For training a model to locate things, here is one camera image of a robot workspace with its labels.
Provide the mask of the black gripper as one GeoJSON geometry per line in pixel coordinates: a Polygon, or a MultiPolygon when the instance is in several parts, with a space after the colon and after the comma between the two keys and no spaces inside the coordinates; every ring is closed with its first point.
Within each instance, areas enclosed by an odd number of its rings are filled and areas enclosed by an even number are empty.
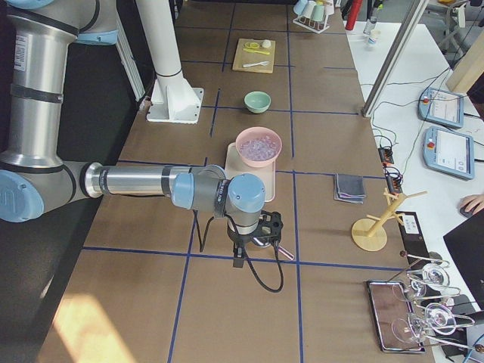
{"type": "Polygon", "coordinates": [[[244,266],[244,247],[252,240],[252,234],[240,234],[227,227],[227,233],[233,242],[233,267],[243,268],[244,266]]]}

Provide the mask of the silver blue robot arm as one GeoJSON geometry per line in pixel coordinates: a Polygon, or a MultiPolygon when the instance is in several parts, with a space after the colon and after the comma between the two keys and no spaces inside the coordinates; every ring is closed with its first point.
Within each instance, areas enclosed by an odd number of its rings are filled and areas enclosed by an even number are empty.
{"type": "Polygon", "coordinates": [[[69,45],[116,43],[116,2],[10,1],[7,9],[16,45],[10,136],[1,155],[1,218],[25,222],[103,195],[163,196],[227,219],[234,265],[247,262],[247,243],[262,235],[265,188],[257,176],[227,179],[219,166],[104,166],[57,155],[69,45]]]}

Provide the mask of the person's hand on mouse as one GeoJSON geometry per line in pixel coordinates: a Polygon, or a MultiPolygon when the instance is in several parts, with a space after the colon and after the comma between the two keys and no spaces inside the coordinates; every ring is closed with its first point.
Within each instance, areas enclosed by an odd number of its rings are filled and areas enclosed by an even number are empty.
{"type": "Polygon", "coordinates": [[[484,195],[472,194],[462,199],[459,209],[466,214],[475,215],[484,207],[484,195]]]}

